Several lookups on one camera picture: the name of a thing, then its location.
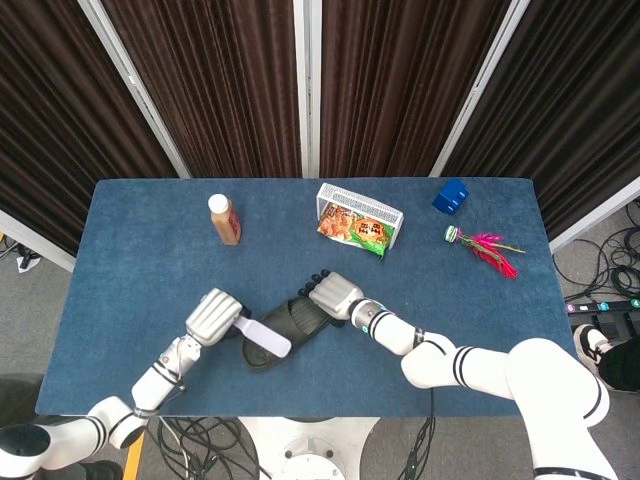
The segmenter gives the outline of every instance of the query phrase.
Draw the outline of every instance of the dark curtain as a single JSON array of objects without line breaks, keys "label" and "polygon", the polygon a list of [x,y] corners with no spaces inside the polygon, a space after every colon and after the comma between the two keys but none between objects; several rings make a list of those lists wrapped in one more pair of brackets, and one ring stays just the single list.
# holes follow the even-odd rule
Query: dark curtain
[{"label": "dark curtain", "polygon": [[428,175],[507,0],[324,0],[321,176]]},{"label": "dark curtain", "polygon": [[640,175],[640,2],[533,1],[445,175],[530,177],[550,238]]},{"label": "dark curtain", "polygon": [[71,254],[96,182],[175,170],[75,1],[0,2],[0,209]]},{"label": "dark curtain", "polygon": [[291,0],[103,4],[193,176],[300,176]]}]

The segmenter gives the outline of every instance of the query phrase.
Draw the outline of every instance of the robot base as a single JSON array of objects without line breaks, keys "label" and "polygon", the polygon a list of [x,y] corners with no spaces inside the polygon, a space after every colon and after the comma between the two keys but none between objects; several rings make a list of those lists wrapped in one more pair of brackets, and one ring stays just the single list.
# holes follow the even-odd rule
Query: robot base
[{"label": "robot base", "polygon": [[[283,417],[240,417],[273,480],[359,480],[365,441],[379,417],[303,423]],[[267,480],[260,474],[260,480]]]}]

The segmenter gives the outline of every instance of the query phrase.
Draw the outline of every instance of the slipper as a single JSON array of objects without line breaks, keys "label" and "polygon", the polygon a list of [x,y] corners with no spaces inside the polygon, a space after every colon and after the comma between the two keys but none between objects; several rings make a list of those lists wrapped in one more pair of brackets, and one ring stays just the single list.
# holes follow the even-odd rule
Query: slipper
[{"label": "slipper", "polygon": [[[261,318],[260,322],[291,341],[291,351],[287,355],[289,357],[331,323],[331,320],[332,318],[311,300],[297,297],[272,310]],[[242,341],[242,356],[254,372],[264,372],[284,360],[246,338]]]}]

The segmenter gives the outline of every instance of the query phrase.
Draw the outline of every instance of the table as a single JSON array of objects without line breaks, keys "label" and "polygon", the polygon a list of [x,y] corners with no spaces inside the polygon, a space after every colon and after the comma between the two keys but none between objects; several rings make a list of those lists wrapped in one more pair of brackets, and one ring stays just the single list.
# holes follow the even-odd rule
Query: table
[{"label": "table", "polygon": [[[470,195],[455,216],[431,206],[444,178],[331,179],[398,208],[405,221],[383,260],[316,233],[315,195],[323,180],[108,180],[94,193],[51,363],[41,414],[84,414],[131,386],[213,287],[265,314],[323,268],[456,345],[508,351],[545,337],[572,351],[569,324],[532,182],[463,178]],[[227,194],[243,225],[224,247],[207,199]],[[503,234],[524,248],[509,254],[520,277],[507,280],[446,227]],[[252,373],[240,340],[204,349],[186,377],[189,390],[163,409],[187,416],[423,416],[426,392],[404,379],[400,359],[354,328],[327,328],[295,356]],[[440,388],[437,416],[516,414],[507,400]]]}]

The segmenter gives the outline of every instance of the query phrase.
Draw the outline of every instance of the plastic bottle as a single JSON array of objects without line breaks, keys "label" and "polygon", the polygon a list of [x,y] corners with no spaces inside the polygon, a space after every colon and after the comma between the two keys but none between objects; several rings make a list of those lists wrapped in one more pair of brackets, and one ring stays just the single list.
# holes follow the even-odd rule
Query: plastic bottle
[{"label": "plastic bottle", "polygon": [[218,230],[222,243],[229,246],[235,246],[240,243],[242,228],[231,200],[219,193],[211,195],[209,197],[209,210],[211,210],[211,221],[216,230]]}]

